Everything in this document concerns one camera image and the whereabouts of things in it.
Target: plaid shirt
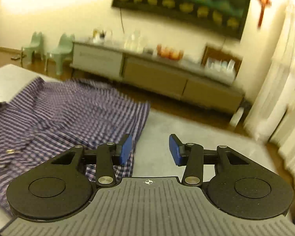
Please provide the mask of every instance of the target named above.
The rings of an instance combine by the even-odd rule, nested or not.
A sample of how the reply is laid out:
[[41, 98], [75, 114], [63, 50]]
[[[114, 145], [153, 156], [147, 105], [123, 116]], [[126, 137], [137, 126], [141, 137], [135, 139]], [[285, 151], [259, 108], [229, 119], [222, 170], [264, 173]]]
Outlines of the plaid shirt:
[[[130, 133], [134, 148], [149, 108], [108, 84], [35, 79], [0, 110], [0, 206], [10, 211], [6, 189], [12, 179], [72, 146], [94, 149]], [[117, 180], [132, 175], [133, 152], [114, 167]], [[87, 166], [86, 175], [95, 180], [95, 165]]]

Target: wooden cabinet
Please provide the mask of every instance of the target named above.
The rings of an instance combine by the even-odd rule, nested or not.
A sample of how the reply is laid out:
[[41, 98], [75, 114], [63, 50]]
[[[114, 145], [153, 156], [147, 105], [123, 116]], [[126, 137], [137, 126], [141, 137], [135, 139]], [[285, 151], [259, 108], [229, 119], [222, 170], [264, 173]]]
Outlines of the wooden cabinet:
[[124, 64], [124, 81], [169, 97], [180, 99], [187, 77], [158, 63], [127, 58]]
[[224, 112], [237, 111], [243, 93], [204, 78], [189, 78], [182, 100]]
[[122, 62], [122, 53], [74, 44], [73, 68], [120, 81]]

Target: shirt button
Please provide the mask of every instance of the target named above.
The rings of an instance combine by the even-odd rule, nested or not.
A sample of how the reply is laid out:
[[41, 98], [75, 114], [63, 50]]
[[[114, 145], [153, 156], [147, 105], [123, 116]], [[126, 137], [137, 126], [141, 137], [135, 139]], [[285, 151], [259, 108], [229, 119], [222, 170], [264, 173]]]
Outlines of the shirt button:
[[9, 149], [9, 150], [6, 150], [6, 153], [7, 153], [7, 154], [14, 154], [15, 151], [14, 151], [14, 149]]

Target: white cabinet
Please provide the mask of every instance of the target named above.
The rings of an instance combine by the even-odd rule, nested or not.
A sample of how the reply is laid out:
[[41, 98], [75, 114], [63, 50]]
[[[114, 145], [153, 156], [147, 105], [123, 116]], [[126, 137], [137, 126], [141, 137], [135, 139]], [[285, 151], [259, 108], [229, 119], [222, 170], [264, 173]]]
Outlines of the white cabinet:
[[121, 81], [122, 53], [98, 47], [74, 44], [71, 67]]

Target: green plastic chair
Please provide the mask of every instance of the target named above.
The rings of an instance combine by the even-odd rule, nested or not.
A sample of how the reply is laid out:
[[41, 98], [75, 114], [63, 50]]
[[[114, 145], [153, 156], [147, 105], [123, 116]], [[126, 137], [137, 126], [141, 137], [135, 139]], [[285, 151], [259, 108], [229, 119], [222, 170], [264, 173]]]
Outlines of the green plastic chair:
[[44, 42], [43, 42], [43, 34], [41, 32], [34, 32], [32, 35], [32, 40], [30, 45], [23, 46], [21, 48], [21, 64], [23, 62], [23, 54], [28, 58], [28, 62], [32, 63], [33, 54], [39, 53], [41, 55], [41, 60], [44, 58]]
[[58, 47], [47, 53], [45, 61], [45, 72], [47, 73], [48, 59], [53, 58], [56, 62], [56, 74], [62, 75], [63, 72], [63, 63], [67, 58], [73, 56], [73, 42], [75, 40], [74, 34], [67, 36], [63, 34], [60, 38]]

